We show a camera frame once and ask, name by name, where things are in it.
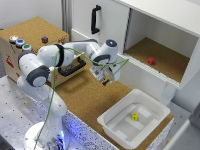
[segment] white tub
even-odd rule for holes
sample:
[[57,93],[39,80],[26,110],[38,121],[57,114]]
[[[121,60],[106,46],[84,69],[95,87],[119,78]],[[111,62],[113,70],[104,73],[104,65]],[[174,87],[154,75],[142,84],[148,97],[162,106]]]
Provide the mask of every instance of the white tub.
[[[132,120],[133,113],[138,113],[137,121]],[[98,117],[97,121],[105,133],[122,147],[135,149],[169,113],[169,108],[134,89]]]

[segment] cabinet shelf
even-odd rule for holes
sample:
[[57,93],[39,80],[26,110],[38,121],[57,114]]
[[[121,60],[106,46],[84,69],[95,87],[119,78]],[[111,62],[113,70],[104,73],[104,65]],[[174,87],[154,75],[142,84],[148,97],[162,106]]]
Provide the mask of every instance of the cabinet shelf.
[[147,63],[148,58],[153,57],[155,63],[149,66],[177,82],[181,82],[190,60],[190,58],[149,38],[144,38],[126,50],[125,53],[147,65],[149,65]]

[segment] cardboard box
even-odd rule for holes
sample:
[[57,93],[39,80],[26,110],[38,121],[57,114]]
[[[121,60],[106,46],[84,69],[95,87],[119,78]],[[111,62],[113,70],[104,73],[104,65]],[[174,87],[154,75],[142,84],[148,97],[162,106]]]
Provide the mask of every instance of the cardboard box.
[[[10,44],[9,38],[12,35],[17,35],[19,39],[25,40],[26,44],[32,46],[33,51],[36,54],[42,46],[69,41],[68,33],[62,31],[61,29],[57,28],[56,26],[50,24],[40,17],[35,17],[12,27],[1,30],[0,51],[4,62],[5,71],[7,75],[14,81],[17,81],[18,77],[21,75],[21,71],[18,67],[18,56],[22,52],[22,50],[16,48],[14,44]],[[41,38],[44,36],[48,37],[48,43],[46,44],[42,43]]]

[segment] handle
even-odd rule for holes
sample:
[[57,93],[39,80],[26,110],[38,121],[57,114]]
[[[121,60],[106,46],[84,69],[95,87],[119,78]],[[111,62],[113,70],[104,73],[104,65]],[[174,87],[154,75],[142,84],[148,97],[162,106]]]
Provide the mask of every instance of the handle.
[[63,71],[60,67],[58,68],[58,72],[64,76],[67,77],[71,75],[72,73],[76,72],[77,70],[83,68],[86,65],[86,62],[82,60],[80,57],[77,58],[77,61],[80,63],[79,65],[75,66],[74,68],[71,68],[69,70]]
[[92,10],[92,21],[91,21],[92,34],[98,33],[100,31],[98,28],[96,28],[96,12],[98,10],[101,10],[101,7],[99,5],[96,5],[96,8]]

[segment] cork tabletop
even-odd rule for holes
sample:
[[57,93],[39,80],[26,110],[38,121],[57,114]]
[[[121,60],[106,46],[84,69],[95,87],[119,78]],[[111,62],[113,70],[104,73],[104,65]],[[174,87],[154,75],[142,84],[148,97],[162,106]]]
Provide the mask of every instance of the cork tabletop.
[[[90,73],[89,67],[90,65],[87,64],[81,73],[56,87],[56,92],[72,113],[120,150],[123,150],[120,145],[105,134],[102,126],[97,122],[97,118],[131,92],[131,89],[120,82],[103,86]],[[167,116],[135,150],[146,149],[172,119],[173,115]]]
[[181,82],[190,60],[188,57],[149,38],[144,38],[142,41],[126,50],[125,53],[147,65],[149,65],[147,63],[148,58],[153,57],[155,63],[149,66],[178,82]]
[[[32,18],[0,31],[0,37],[8,43],[12,35],[17,35],[19,39],[25,40],[26,44],[31,45],[36,53],[42,46],[49,45],[49,43],[53,43],[64,36],[69,37],[66,32],[40,17]],[[42,43],[41,40],[44,36],[48,37],[48,43],[46,44]]]

